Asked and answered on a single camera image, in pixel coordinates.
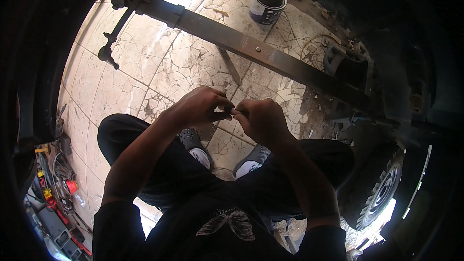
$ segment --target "paint can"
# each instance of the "paint can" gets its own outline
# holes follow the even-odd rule
[[[259,24],[273,24],[286,5],[287,0],[252,0],[250,17]]]

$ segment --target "black pants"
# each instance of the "black pants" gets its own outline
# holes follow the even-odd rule
[[[128,114],[106,117],[98,129],[98,146],[109,165],[149,124]],[[351,148],[339,141],[305,139],[299,141],[310,159],[324,172],[335,190],[348,179],[355,166]],[[183,204],[198,193],[227,192],[247,200],[256,210],[274,221],[299,216],[301,211],[287,176],[271,154],[262,167],[236,181],[213,175],[184,148],[178,137],[166,148],[139,198],[162,212]]]

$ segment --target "white sock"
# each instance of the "white sock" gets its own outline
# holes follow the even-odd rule
[[[253,170],[260,168],[261,165],[262,164],[257,163],[254,160],[245,161],[245,163],[242,164],[242,166],[240,166],[239,169],[237,169],[235,177],[236,178],[242,177],[242,176],[246,175],[248,172],[252,172]]]
[[[204,167],[209,169],[210,163],[207,154],[200,148],[192,148],[188,151],[192,156],[198,160]]]

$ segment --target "wheel rim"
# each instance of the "wheel rim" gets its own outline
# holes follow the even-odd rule
[[[388,205],[392,194],[395,190],[395,183],[398,177],[397,167],[393,167],[382,180],[379,188],[377,189],[373,200],[369,204],[368,212],[366,214],[366,222],[370,223],[383,211]]]

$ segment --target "hand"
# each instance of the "hand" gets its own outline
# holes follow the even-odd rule
[[[165,111],[168,117],[165,119],[174,121],[180,129],[200,127],[222,119],[232,120],[230,113],[214,111],[219,106],[230,110],[234,104],[221,91],[211,87],[198,87],[168,108]]]
[[[280,145],[297,145],[297,140],[287,128],[281,106],[272,99],[244,99],[232,110],[232,114],[246,135],[271,151]]]

